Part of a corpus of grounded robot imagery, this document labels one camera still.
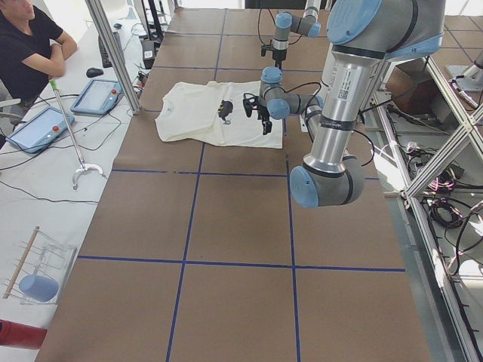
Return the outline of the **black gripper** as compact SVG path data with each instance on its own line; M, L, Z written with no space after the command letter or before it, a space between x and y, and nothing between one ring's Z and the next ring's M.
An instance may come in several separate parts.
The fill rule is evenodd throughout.
M272 132L272 122L270 121L268 110L260 103L258 96L250 93L243 93L242 105L248 118L252 116L253 111L257 112L257 119L262 121L263 135Z

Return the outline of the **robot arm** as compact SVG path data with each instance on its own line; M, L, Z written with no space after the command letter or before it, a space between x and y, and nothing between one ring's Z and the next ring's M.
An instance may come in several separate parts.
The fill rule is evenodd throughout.
M309 38L316 38L321 31L321 24L318 21L318 14L321 7L321 0L306 1L303 16L293 15L289 11L282 11L275 17L275 33L269 43L261 41L260 54L266 56L267 52L272 53L274 67L282 69L286 61L290 34L298 34Z
M290 174L293 199L302 207L349 204L362 193L365 178L347 145L374 70L384 61L414 60L435 53L443 37L443 1L338 1L327 24L331 43L323 70L324 98L293 94L281 86L281 64L289 35L316 37L320 4L308 1L302 16L287 11L275 19L275 34L262 47L274 65L263 70L258 95L243 96L247 115L257 112L263 129L273 120L302 115L312 148Z

